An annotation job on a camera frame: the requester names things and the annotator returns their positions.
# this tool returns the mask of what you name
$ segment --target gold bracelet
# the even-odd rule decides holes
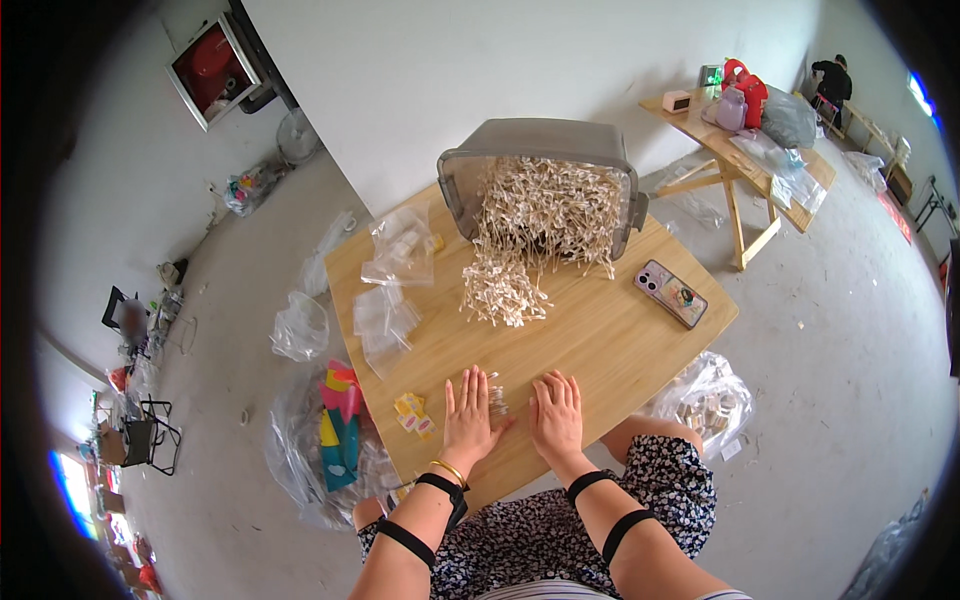
[[[456,468],[454,468],[453,465],[451,465],[451,464],[448,463],[447,461],[442,461],[442,460],[440,460],[440,459],[438,458],[438,459],[435,460],[435,461],[430,461],[430,464],[431,464],[431,465],[437,465],[438,467],[443,467],[443,468],[445,468],[446,470],[450,471],[451,473],[453,473],[453,476],[456,477],[458,481],[460,481],[460,487],[461,487],[461,488],[466,488],[466,487],[467,487],[467,480],[464,479],[464,476],[461,475],[461,474],[460,474],[460,471],[457,470]]]

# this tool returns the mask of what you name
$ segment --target woman's hand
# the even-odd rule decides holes
[[[533,385],[537,396],[530,398],[530,434],[537,452],[553,467],[583,451],[580,389],[573,377],[566,380],[559,371],[544,373]]]
[[[473,465],[490,454],[514,421],[515,417],[508,417],[496,429],[491,429],[487,374],[476,365],[465,369],[458,396],[453,394],[453,384],[446,380],[446,425],[441,460],[454,466],[466,479]]]

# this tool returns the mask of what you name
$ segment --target gray plastic bin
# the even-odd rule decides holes
[[[611,260],[627,247],[630,229],[643,228],[649,197],[636,189],[636,171],[627,162],[623,135],[613,125],[566,119],[488,119],[458,148],[437,160],[440,188],[460,234],[477,236],[476,213],[479,177],[495,156],[539,156],[614,167],[625,173],[630,189],[624,190]]]

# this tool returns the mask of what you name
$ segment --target person in black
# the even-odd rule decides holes
[[[843,108],[845,100],[850,100],[853,92],[853,82],[850,80],[850,75],[847,75],[847,59],[842,54],[838,54],[833,62],[818,60],[813,63],[813,74],[816,75],[817,71],[822,71],[824,74],[820,85],[817,86],[817,93],[837,107],[837,113],[833,117],[833,127],[840,129],[840,108]],[[810,104],[818,108],[819,100],[814,96]]]

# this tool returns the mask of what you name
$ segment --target woman's right hand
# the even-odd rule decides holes
[[[530,434],[534,447],[551,467],[564,457],[581,454],[584,424],[580,389],[573,377],[554,370],[533,380],[530,398]]]

